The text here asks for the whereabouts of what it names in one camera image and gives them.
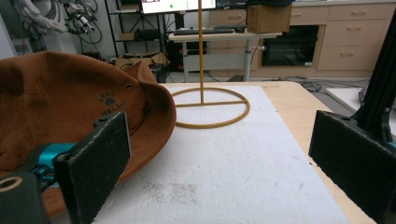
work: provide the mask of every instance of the hat stand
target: hat stand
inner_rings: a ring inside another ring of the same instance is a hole
[[[207,105],[240,105],[240,104],[245,104],[246,109],[245,111],[237,116],[234,119],[229,119],[226,121],[222,122],[217,122],[217,123],[208,123],[208,124],[192,124],[192,123],[184,123],[184,122],[176,122],[176,126],[179,127],[184,127],[184,128],[192,128],[192,129],[208,129],[208,128],[218,128],[226,125],[230,125],[233,123],[236,123],[237,121],[241,120],[244,118],[249,110],[250,110],[250,103],[248,102],[248,99],[243,96],[242,94],[235,92],[235,91],[230,91],[222,88],[206,88],[204,87],[204,47],[203,47],[203,32],[202,32],[202,0],[198,1],[198,17],[199,17],[199,65],[200,65],[200,87],[199,88],[192,88],[192,89],[187,89],[184,91],[177,91],[172,94],[173,97],[187,93],[187,92],[192,92],[192,91],[199,91],[201,95],[201,102],[200,103],[192,103],[192,104],[184,104],[184,105],[176,105],[176,107],[187,107],[187,106],[207,106]],[[238,101],[225,101],[225,102],[211,102],[211,103],[205,103],[204,101],[204,91],[221,91],[228,93],[230,95],[238,97],[240,100]]]

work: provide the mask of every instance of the desk leg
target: desk leg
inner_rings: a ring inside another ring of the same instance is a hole
[[[187,42],[181,43],[183,46],[183,69],[184,69],[184,82],[189,82],[189,63],[187,62],[187,57],[189,53],[187,52]]]
[[[247,39],[245,48],[245,75],[244,81],[250,81],[251,40]]]

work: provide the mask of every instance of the black oven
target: black oven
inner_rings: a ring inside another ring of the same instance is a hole
[[[317,25],[292,25],[277,38],[264,38],[262,65],[310,66],[317,41]]]

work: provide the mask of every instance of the keyboard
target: keyboard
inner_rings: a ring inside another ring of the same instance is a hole
[[[233,29],[204,29],[202,30],[203,35],[218,35],[218,34],[232,34]],[[177,30],[174,31],[174,35],[198,35],[199,30]]]
[[[226,25],[215,25],[213,29],[239,29],[247,28],[246,24],[226,24]]]

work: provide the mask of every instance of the drawer handle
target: drawer handle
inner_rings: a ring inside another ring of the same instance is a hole
[[[242,16],[237,15],[237,16],[228,16],[228,19],[241,19]]]
[[[366,10],[362,10],[362,11],[351,11],[350,14],[352,14],[352,15],[364,15],[364,14],[366,14]]]
[[[361,30],[361,26],[348,26],[347,30]]]
[[[340,56],[353,56],[353,52],[343,52],[343,51],[341,51],[340,52]]]

